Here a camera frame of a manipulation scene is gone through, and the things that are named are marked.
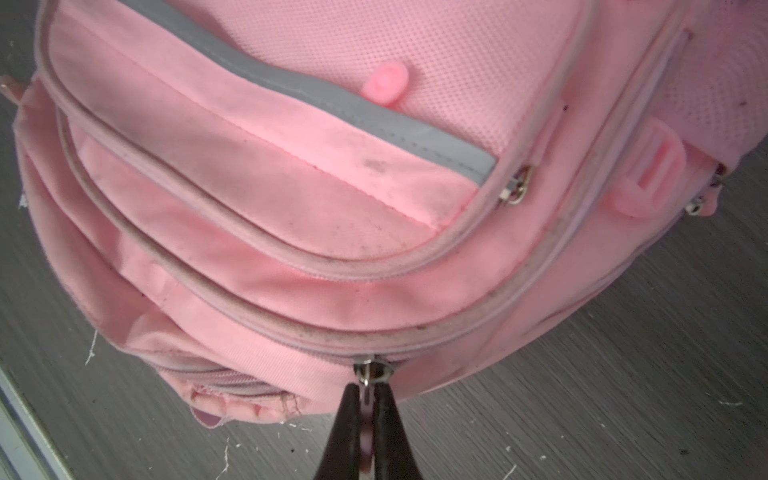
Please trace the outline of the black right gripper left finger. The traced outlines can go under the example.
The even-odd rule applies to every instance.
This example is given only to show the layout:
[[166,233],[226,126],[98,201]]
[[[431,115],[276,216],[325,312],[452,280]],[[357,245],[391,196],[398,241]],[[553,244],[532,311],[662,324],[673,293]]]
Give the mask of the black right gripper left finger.
[[361,393],[358,384],[343,392],[314,480],[358,480],[362,431]]

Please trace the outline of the pink student backpack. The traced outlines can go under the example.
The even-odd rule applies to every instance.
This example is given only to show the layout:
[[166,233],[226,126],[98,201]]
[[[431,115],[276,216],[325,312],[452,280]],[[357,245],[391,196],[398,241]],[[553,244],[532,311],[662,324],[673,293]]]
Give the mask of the pink student backpack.
[[209,425],[498,362],[767,133],[763,1],[44,1],[35,59],[43,250]]

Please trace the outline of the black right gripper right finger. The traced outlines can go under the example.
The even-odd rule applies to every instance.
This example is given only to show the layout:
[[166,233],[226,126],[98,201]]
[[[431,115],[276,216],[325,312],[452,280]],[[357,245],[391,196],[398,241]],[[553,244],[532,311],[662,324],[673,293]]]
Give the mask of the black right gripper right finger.
[[373,470],[376,480],[422,480],[388,383],[373,387]]

